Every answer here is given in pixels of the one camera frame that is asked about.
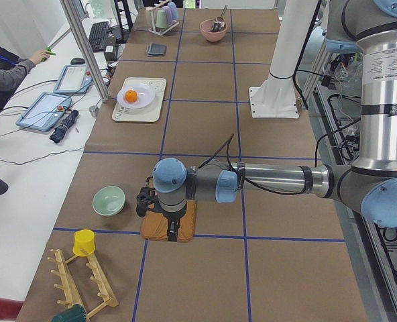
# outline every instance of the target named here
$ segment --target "red cup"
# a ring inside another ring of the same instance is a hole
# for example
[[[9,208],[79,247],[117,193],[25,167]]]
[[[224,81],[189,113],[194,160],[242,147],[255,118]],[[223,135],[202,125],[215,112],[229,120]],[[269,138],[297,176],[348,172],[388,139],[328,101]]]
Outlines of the red cup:
[[[0,297],[0,321],[15,321],[23,302]]]

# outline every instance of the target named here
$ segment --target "mug rack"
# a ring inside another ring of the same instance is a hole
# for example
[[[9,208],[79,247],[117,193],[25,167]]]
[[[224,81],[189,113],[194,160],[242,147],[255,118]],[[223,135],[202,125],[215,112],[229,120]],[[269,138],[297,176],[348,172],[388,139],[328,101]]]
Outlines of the mug rack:
[[[172,30],[173,28],[175,28],[177,25],[179,25],[179,21],[178,20],[173,20],[172,23],[169,25],[167,25],[166,28],[164,29],[160,29],[156,26],[156,12],[157,10],[159,10],[160,8],[162,8],[166,3],[172,2],[172,0],[165,0],[155,6],[152,7],[152,10],[146,11],[147,15],[151,15],[151,23],[152,23],[152,28],[149,29],[150,32],[152,32],[153,34],[159,35],[159,36],[163,36],[166,32],[169,32],[170,30]]]

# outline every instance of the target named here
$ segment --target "pink bowl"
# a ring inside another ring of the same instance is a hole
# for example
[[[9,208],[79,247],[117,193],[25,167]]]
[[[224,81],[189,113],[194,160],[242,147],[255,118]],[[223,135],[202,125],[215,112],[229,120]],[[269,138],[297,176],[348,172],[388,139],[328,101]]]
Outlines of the pink bowl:
[[[211,32],[212,22],[213,19],[204,20],[204,22],[200,24],[200,31],[208,42],[218,42],[223,39],[225,33],[227,33],[228,25],[226,22],[224,28],[220,32]]]

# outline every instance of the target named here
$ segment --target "hand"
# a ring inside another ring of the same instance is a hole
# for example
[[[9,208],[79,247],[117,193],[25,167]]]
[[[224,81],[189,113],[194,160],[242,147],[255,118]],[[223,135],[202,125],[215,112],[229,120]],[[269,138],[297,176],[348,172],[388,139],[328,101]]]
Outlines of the hand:
[[[50,54],[45,49],[38,50],[29,58],[35,65],[39,64],[43,59],[47,60]]]

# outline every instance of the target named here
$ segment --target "printed label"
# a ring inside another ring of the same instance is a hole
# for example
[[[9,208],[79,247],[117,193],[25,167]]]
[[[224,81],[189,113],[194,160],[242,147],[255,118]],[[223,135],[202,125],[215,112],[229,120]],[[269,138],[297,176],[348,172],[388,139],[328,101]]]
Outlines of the printed label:
[[[367,54],[363,59],[363,84],[397,81],[397,48]]]

